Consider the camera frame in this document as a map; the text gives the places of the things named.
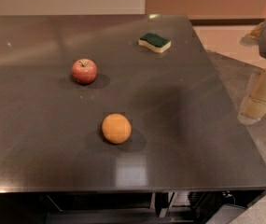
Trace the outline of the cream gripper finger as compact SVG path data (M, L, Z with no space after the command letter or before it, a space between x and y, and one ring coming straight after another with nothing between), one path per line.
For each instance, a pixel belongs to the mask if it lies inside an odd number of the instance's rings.
M241 102L238 120L252 125L266 115L266 69L255 70L247 84L247 90Z

